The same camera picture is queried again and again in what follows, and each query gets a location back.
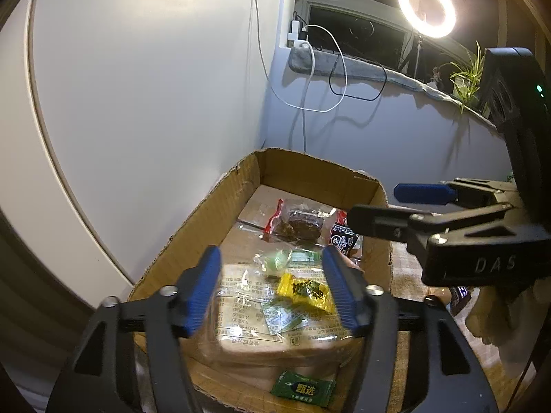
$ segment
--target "packaged bread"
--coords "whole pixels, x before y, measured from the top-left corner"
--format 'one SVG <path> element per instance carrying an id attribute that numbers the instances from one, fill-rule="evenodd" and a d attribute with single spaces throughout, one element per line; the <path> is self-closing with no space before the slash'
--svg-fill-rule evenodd
<path id="1" fill-rule="evenodd" d="M 286 272 L 327 285 L 321 267 Z M 208 339 L 199 344 L 211 360 L 265 366 L 310 366 L 348 361 L 359 341 L 337 314 L 277 296 L 279 281 L 254 263 L 224 264 L 211 310 Z"/>

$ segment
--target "snack package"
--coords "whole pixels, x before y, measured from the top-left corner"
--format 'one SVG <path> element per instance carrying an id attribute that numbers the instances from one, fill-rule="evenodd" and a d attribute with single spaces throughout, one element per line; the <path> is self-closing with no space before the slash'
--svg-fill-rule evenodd
<path id="1" fill-rule="evenodd" d="M 327 285 L 320 266 L 285 272 Z M 279 297 L 278 285 L 256 263 L 224 264 L 200 352 L 211 361 L 290 368 L 320 359 L 343 363 L 359 350 L 361 340 L 351 337 L 337 314 Z"/>
<path id="2" fill-rule="evenodd" d="M 291 241 L 316 243 L 322 235 L 324 221 L 335 212 L 335 208 L 317 202 L 305 204 L 294 199 L 279 199 L 275 214 L 264 228 L 265 239 L 275 234 Z"/>
<path id="3" fill-rule="evenodd" d="M 465 308 L 472 296 L 466 287 L 450 287 L 451 302 L 450 313 L 455 317 Z"/>
<path id="4" fill-rule="evenodd" d="M 339 210 L 337 221 L 331 228 L 329 244 L 336 246 L 343 255 L 351 257 L 354 255 L 352 252 L 358 240 L 359 235 L 354 233 L 346 223 L 346 213 Z"/>
<path id="5" fill-rule="evenodd" d="M 337 313 L 329 287 L 314 279 L 298 278 L 291 273 L 283 273 L 277 288 L 277 294 L 290 298 L 293 304 L 305 304 L 325 310 L 330 314 Z"/>
<path id="6" fill-rule="evenodd" d="M 270 393 L 281 398 L 327 407 L 334 388 L 335 381 L 321 381 L 293 371 L 284 371 Z"/>

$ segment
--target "plastic wrapper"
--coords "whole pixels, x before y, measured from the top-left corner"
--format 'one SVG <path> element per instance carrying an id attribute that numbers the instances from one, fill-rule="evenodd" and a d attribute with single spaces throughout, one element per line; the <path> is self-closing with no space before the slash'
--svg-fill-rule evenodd
<path id="1" fill-rule="evenodd" d="M 355 254 L 354 246 L 359 238 L 359 235 L 348 227 L 348 223 L 346 223 L 346 213 L 339 210 L 337 221 L 335 221 L 331 228 L 329 243 L 336 246 L 343 255 L 351 257 Z"/>
<path id="2" fill-rule="evenodd" d="M 316 243 L 322 236 L 325 221 L 335 212 L 335 208 L 317 202 L 279 199 L 274 215 L 264 228 L 265 238 L 275 234 L 291 241 Z"/>
<path id="3" fill-rule="evenodd" d="M 472 299 L 472 296 L 466 287 L 450 287 L 450 291 L 450 313 L 455 317 L 465 308 L 468 302 Z"/>
<path id="4" fill-rule="evenodd" d="M 265 242 L 262 231 L 237 224 L 221 245 L 220 286 L 198 350 L 206 362 L 278 367 L 343 363 L 359 349 L 337 314 L 279 297 L 282 273 L 327 285 L 321 247 Z M 277 257 L 279 268 L 267 273 Z"/>
<path id="5" fill-rule="evenodd" d="M 329 287 L 313 279 L 298 278 L 291 273 L 283 273 L 277 295 L 290 298 L 294 305 L 308 305 L 330 314 L 337 313 Z"/>
<path id="6" fill-rule="evenodd" d="M 335 381 L 321 381 L 293 371 L 284 371 L 278 377 L 271 393 L 274 396 L 327 407 L 334 388 Z"/>

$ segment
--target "white cable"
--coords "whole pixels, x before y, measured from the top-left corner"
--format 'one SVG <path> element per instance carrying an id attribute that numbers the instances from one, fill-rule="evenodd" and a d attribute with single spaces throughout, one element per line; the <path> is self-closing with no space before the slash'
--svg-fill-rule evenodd
<path id="1" fill-rule="evenodd" d="M 306 103 L 306 93 L 308 92 L 308 87 L 310 85 L 310 82 L 312 81 L 313 77 L 313 71 L 316 69 L 316 56 L 313 53 L 312 45 L 310 45 L 309 42 L 304 42 L 303 45 L 307 45 L 310 49 L 310 54 L 312 55 L 312 69 L 310 70 L 310 76 L 308 76 L 308 79 L 306 80 L 306 85 L 304 86 L 304 92 L 302 93 L 302 100 L 300 101 L 300 105 L 304 106 Z M 302 111 L 302 148 L 304 149 L 304 153 L 306 153 L 306 114 L 304 113 L 304 109 Z"/>
<path id="2" fill-rule="evenodd" d="M 323 26 L 319 26 L 318 24 L 307 24 L 305 26 L 305 28 L 314 27 L 314 28 L 319 28 L 321 30 L 324 30 L 325 32 L 327 32 L 331 36 L 332 40 L 334 41 L 335 45 L 337 46 L 337 49 L 338 49 L 339 54 L 341 55 L 341 59 L 343 61 L 343 68 L 344 68 L 344 91 L 343 91 L 343 94 L 341 95 L 341 98 L 339 99 L 339 102 L 337 102 L 333 107 L 331 107 L 327 110 L 316 110 L 316 109 L 313 109 L 313 108 L 294 106 L 293 104 L 289 104 L 287 101 L 284 101 L 283 99 L 281 99 L 279 97 L 279 95 L 276 93 L 276 91 L 274 90 L 274 87 L 272 87 L 272 84 L 270 82 L 270 78 L 268 76 L 268 71 L 266 70 L 266 64 L 264 63 L 264 57 L 262 55 L 262 47 L 260 45 L 260 15 L 258 13 L 258 0 L 254 0 L 254 7 L 256 9 L 256 34 L 257 34 L 257 39 L 258 39 L 258 52 L 260 53 L 260 60 L 262 62 L 262 68 L 264 70 L 264 75 L 266 76 L 268 86 L 272 90 L 272 93 L 275 95 L 275 97 L 278 98 L 281 102 L 283 102 L 285 105 L 287 105 L 289 107 L 297 108 L 299 110 L 306 110 L 307 112 L 327 113 L 327 112 L 330 112 L 331 110 L 333 110 L 334 108 L 338 107 L 339 104 L 343 101 L 344 96 L 346 95 L 346 88 L 348 87 L 348 73 L 346 72 L 346 63 L 344 61 L 344 55 L 343 55 L 343 52 L 341 51 L 341 47 L 339 46 L 339 44 L 337 43 L 337 41 L 335 40 L 335 38 L 333 37 L 331 32 L 329 32 L 329 30 L 325 29 Z"/>

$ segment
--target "plastic bag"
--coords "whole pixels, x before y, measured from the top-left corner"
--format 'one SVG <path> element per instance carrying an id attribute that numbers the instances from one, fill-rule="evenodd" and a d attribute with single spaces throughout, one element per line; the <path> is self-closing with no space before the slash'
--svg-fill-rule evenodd
<path id="1" fill-rule="evenodd" d="M 265 239 L 275 234 L 291 241 L 316 243 L 322 236 L 324 222 L 336 211 L 317 202 L 306 204 L 295 199 L 279 199 L 275 214 L 264 228 Z"/>
<path id="2" fill-rule="evenodd" d="M 288 268 L 324 281 L 319 267 Z M 199 349 L 207 360 L 267 366 L 310 366 L 323 358 L 342 363 L 359 345 L 336 314 L 296 305 L 277 296 L 276 278 L 255 263 L 226 264 L 211 306 L 207 337 Z"/>

